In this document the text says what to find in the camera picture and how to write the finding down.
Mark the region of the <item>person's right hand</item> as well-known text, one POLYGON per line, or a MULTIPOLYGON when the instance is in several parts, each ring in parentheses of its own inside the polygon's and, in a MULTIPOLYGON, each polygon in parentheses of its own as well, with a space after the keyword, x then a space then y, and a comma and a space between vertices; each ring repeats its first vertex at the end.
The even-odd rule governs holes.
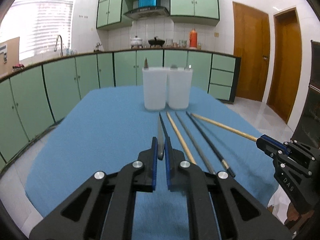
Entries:
POLYGON ((310 210, 305 214, 300 214, 292 203, 289 204, 287 210, 287 219, 285 220, 285 226, 289 229, 289 231, 294 234, 298 232, 300 227, 305 224, 313 215, 315 211, 310 210))

